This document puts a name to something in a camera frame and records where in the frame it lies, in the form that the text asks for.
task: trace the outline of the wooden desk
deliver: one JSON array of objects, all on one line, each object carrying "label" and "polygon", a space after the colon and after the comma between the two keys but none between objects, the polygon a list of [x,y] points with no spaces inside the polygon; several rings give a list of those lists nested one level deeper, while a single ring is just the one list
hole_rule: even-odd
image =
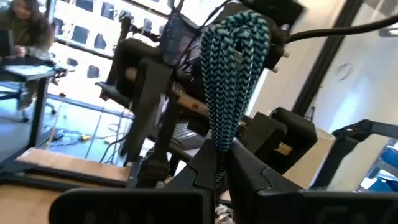
[{"label": "wooden desk", "polygon": [[[129,169],[126,167],[100,164],[41,149],[29,149],[17,160],[115,180],[126,180],[129,175]],[[59,195],[60,193],[49,190],[0,185],[0,220],[4,223],[48,223],[49,208]]]}]

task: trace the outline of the black plastic part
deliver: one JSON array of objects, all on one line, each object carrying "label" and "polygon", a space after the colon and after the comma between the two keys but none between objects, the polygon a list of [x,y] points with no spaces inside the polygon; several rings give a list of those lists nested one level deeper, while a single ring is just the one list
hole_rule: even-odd
[{"label": "black plastic part", "polygon": [[166,189],[200,187],[216,190],[217,150],[212,140],[206,140],[195,157],[174,177]]},{"label": "black plastic part", "polygon": [[207,119],[203,119],[202,117],[197,119],[193,118],[189,120],[187,128],[205,137],[210,130],[210,125]]},{"label": "black plastic part", "polygon": [[344,157],[372,134],[398,139],[398,126],[364,119],[333,131],[336,141],[311,188],[327,187]]},{"label": "black plastic part", "polygon": [[128,188],[155,188],[159,181],[165,181],[169,174],[167,152],[174,127],[180,115],[180,105],[177,97],[172,95],[164,115],[164,122],[156,140],[154,150],[148,152],[145,158],[138,163],[138,171],[131,169]]},{"label": "black plastic part", "polygon": [[286,132],[286,125],[257,112],[246,126],[239,142],[257,158],[265,162],[270,153],[277,149],[284,140]]},{"label": "black plastic part", "polygon": [[209,199],[201,189],[75,189],[54,201],[49,222],[210,224],[214,210]]},{"label": "black plastic part", "polygon": [[260,12],[263,15],[273,18],[277,25],[281,27],[284,24],[293,26],[297,19],[300,18],[304,11],[304,7],[297,1],[279,0],[279,1],[262,1],[262,0],[239,0],[245,6]]},{"label": "black plastic part", "polygon": [[[394,194],[262,190],[256,196],[252,222],[246,223],[393,224],[398,221],[398,196]],[[280,215],[281,208],[288,215]]]},{"label": "black plastic part", "polygon": [[272,160],[265,161],[265,163],[278,173],[284,174],[317,143],[317,130],[311,121],[284,108],[276,108],[270,117],[287,126],[286,137],[282,143],[292,150],[287,156],[274,151]]},{"label": "black plastic part", "polygon": [[[82,185],[68,184],[56,180],[37,179],[30,177],[30,174],[77,181]],[[83,187],[84,183],[100,185],[103,187],[124,187],[126,184],[126,182],[120,180],[112,180],[88,174],[81,174],[78,172],[42,167],[38,166],[37,164],[30,164],[26,162],[14,161],[2,164],[0,166],[0,185],[22,185],[26,187],[64,192],[66,190]]]},{"label": "black plastic part", "polygon": [[265,165],[237,141],[233,142],[228,155],[227,171],[236,223],[260,223],[256,219],[261,217],[269,206],[273,206],[270,203],[267,207],[257,207],[258,191],[296,192],[301,189]]},{"label": "black plastic part", "polygon": [[328,187],[344,157],[352,152],[358,143],[358,140],[350,137],[337,139],[330,149],[311,189]]}]

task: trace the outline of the person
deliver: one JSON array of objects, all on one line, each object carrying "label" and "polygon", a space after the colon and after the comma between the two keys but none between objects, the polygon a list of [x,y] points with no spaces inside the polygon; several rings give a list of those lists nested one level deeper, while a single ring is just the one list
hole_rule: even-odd
[{"label": "person", "polygon": [[[52,46],[55,29],[39,10],[38,0],[13,0],[7,9],[0,11],[0,28],[13,30],[16,55],[25,57],[46,52]],[[0,74],[0,81],[16,81],[14,77]],[[27,94],[18,102],[18,109],[30,106],[38,87],[38,81],[25,84]]]}]

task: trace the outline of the braided cable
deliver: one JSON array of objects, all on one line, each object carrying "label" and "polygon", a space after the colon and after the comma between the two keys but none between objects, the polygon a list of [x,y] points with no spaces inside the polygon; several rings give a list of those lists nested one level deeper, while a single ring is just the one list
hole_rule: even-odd
[{"label": "braided cable", "polygon": [[[242,45],[237,65],[236,45]],[[267,22],[252,10],[229,16],[204,30],[201,67],[211,138],[218,149],[217,183],[225,174],[225,154],[261,75],[269,50]]]}]

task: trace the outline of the floor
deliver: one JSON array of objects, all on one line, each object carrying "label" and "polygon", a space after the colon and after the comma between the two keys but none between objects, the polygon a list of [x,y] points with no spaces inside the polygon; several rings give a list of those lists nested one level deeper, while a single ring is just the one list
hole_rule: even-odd
[{"label": "floor", "polygon": [[[0,91],[6,90],[7,89],[0,87]],[[47,102],[54,104],[58,110],[59,101],[48,99]],[[30,123],[16,122],[22,115],[21,112],[16,111],[15,108],[16,100],[0,101],[0,142],[2,143],[0,161],[16,150],[24,147],[28,142]],[[32,114],[32,112],[33,107],[29,109],[29,113]],[[116,139],[117,124],[119,124],[120,121],[119,117],[103,113],[92,146],[90,147],[90,140],[84,143],[76,143],[81,134],[93,135],[100,116],[101,113],[99,111],[63,103],[59,110],[59,118],[56,127],[59,130],[63,130],[65,136],[59,141],[52,142],[48,146],[48,150],[92,161],[100,161],[108,146],[107,142],[113,142]],[[54,126],[56,119],[57,115],[51,115],[50,108],[47,107],[44,118],[45,128]],[[123,132],[128,130],[130,123],[131,121],[128,119],[122,119],[119,138],[121,138]],[[141,154],[145,154],[153,145],[153,142],[149,140],[146,141]],[[104,161],[107,161],[117,148],[118,146],[111,147]],[[123,164],[123,158],[114,156],[113,163],[121,166]]]}]

